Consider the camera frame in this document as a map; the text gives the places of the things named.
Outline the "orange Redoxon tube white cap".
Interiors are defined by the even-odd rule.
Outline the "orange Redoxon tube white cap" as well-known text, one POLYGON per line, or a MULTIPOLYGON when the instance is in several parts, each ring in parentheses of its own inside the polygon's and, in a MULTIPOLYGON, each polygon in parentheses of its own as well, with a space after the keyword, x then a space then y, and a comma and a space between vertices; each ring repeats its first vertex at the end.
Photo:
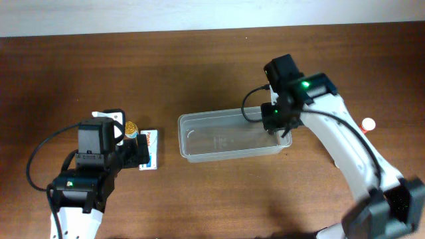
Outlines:
POLYGON ((376 128, 376 122, 372 118, 364 118, 360 124, 360 128, 363 133, 367 133, 376 128))

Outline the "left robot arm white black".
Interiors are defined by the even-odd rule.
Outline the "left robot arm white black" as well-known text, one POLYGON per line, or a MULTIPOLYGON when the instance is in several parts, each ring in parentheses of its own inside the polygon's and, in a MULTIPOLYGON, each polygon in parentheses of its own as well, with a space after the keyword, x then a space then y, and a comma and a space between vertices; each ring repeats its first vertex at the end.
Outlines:
POLYGON ((95 238, 118 173, 150 161, 146 135, 126 138, 125 122, 111 109, 78 124, 78 148, 47 187, 51 238, 95 238))

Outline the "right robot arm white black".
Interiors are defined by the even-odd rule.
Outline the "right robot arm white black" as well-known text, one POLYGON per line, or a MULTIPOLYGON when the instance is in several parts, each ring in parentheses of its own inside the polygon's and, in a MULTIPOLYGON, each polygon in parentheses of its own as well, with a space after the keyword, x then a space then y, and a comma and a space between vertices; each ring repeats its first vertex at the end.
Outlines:
POLYGON ((267 131, 288 133, 302 124, 322 142, 347 181, 355 205, 340 223, 298 238, 400 238, 418 230, 424 183, 405 179, 367 139, 324 73, 266 74, 270 103, 262 104, 267 131))

